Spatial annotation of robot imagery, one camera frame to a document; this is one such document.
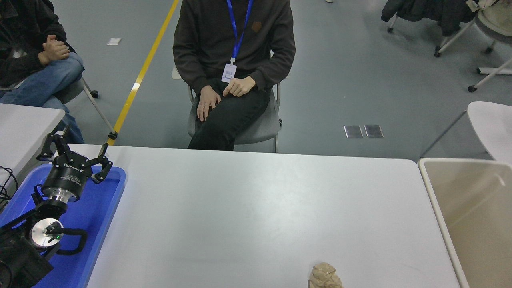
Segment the lanyard person's left hand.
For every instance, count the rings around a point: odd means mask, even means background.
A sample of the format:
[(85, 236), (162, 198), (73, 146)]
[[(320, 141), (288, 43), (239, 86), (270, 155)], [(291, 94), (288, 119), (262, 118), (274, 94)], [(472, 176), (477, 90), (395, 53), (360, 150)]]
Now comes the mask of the lanyard person's left hand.
[(233, 78), (223, 90), (223, 96), (231, 94), (235, 97), (241, 97), (247, 94), (255, 85), (255, 80), (250, 76), (245, 78)]

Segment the lanyard person's right hand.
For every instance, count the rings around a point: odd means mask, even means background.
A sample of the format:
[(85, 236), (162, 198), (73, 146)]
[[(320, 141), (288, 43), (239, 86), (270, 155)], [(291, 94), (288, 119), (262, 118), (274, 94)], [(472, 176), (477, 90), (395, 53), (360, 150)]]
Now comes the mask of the lanyard person's right hand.
[(204, 122), (210, 114), (210, 110), (216, 107), (221, 98), (211, 85), (203, 87), (198, 96), (197, 117), (201, 122)]

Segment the jeans person's right hand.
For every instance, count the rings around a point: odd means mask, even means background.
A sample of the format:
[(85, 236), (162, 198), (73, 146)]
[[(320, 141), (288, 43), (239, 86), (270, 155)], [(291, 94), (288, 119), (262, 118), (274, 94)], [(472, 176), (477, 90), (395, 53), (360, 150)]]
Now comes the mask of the jeans person's right hand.
[(37, 57), (40, 64), (42, 64), (43, 66), (47, 66), (53, 61), (64, 60), (68, 56), (68, 54), (69, 53), (67, 52), (67, 50), (48, 50), (38, 53)]

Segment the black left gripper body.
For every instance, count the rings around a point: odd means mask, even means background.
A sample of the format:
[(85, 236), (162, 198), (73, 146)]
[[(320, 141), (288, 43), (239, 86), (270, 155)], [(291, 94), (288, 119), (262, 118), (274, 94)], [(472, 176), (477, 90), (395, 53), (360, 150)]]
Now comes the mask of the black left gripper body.
[(66, 155), (55, 157), (53, 166), (46, 181), (42, 185), (41, 192), (50, 197), (54, 192), (70, 192), (70, 199), (80, 199), (84, 191), (87, 179), (92, 175), (90, 166), (85, 166), (88, 158), (75, 154), (70, 160)]

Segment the jeans person's left hand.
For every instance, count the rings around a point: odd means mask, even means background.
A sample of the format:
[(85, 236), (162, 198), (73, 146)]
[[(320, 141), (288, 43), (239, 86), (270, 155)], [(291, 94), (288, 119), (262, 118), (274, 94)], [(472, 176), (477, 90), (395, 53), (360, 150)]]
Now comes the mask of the jeans person's left hand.
[(68, 56), (66, 58), (69, 57), (70, 55), (70, 50), (69, 50), (69, 47), (62, 41), (58, 41), (56, 39), (56, 36), (55, 35), (48, 35), (46, 37), (46, 43), (43, 44), (43, 48), (44, 48), (44, 51), (48, 51), (48, 50), (67, 50), (67, 52), (69, 53)]

